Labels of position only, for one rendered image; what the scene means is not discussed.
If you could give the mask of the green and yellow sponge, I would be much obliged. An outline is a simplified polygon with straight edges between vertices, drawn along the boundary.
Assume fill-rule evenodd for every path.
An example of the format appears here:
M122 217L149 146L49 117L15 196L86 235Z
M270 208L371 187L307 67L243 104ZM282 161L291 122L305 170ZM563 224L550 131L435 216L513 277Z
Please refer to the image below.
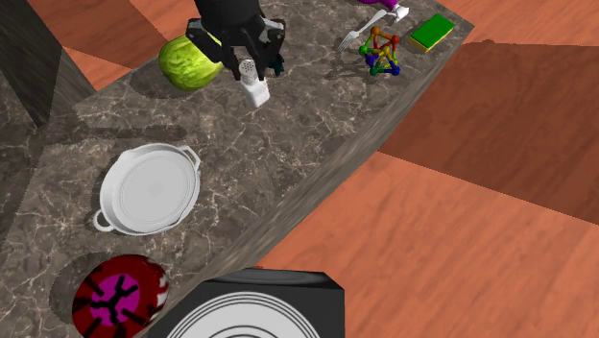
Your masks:
M410 34L409 42L426 54L451 33L454 28L455 24L453 22L436 13Z

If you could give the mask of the white fork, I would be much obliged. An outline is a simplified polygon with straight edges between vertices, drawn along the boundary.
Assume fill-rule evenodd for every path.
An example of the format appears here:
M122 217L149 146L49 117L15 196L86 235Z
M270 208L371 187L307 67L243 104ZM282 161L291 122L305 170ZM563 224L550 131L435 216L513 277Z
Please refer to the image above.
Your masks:
M385 10L380 10L369 21L367 21L361 28L359 28L356 31L350 31L343 38L343 40L341 41L341 43L339 44L339 46L337 48L337 51L338 52L344 51L351 44L351 42L354 39L356 39L357 37L359 37L362 32L364 32L365 30L367 30L371 25L373 25L379 19L383 18L386 14L387 14L387 12Z

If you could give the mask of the white two-handled pan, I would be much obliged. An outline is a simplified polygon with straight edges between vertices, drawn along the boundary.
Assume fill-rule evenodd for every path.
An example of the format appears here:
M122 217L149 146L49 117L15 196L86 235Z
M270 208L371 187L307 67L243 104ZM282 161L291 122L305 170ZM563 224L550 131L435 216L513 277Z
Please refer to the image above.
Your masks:
M93 227L143 236L177 226L199 197L200 165L187 145L151 143L123 152L101 184Z

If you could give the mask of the purple bottle with white cap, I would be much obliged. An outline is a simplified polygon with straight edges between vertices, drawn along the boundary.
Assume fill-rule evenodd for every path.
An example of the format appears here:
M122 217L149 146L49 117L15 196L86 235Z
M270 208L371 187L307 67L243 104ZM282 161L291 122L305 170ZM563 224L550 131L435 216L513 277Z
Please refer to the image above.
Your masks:
M399 0L357 0L365 5L381 5L388 10L388 14L395 18L395 22L400 21L408 15L410 9L399 4Z

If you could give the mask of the colourful ball-and-stick toy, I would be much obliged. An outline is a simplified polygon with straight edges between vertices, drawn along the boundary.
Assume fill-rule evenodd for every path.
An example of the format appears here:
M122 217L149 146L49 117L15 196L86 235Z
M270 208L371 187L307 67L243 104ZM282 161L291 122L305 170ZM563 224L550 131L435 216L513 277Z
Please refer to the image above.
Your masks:
M379 74L390 74L398 76L400 67L396 58L397 45L399 37L384 33L378 26L370 29L370 35L363 45L358 49L358 53L364 58L365 64L369 67L371 76Z

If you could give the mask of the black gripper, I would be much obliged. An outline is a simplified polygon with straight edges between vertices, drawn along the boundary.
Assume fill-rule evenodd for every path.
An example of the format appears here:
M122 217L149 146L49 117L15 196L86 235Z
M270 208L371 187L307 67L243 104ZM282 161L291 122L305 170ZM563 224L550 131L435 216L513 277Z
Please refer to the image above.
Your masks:
M254 17L260 15L259 0L194 0L194 3L201 19L188 20L185 36L212 62L220 62L232 72L236 81L241 80L239 60L233 48L226 42L217 42L211 34L252 18L242 27L242 37L255 62L258 78L265 77L267 68L274 70L273 63L285 38L282 19Z

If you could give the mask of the green cabbage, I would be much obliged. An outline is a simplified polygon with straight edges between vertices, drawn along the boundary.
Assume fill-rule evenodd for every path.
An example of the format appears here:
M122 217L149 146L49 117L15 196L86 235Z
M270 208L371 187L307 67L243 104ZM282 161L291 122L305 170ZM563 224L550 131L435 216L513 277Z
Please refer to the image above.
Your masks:
M167 42L160 49L157 60L165 78L185 91L207 86L223 69L220 62L211 61L186 36Z

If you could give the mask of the white salt shaker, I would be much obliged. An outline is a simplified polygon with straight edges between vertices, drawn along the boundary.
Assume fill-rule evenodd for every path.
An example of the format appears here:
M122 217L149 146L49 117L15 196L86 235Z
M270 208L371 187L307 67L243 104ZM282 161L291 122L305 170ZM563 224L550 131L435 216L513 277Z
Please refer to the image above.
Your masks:
M239 84L254 108L259 108L270 99L267 81L260 81L254 60L242 60L239 63L241 79Z

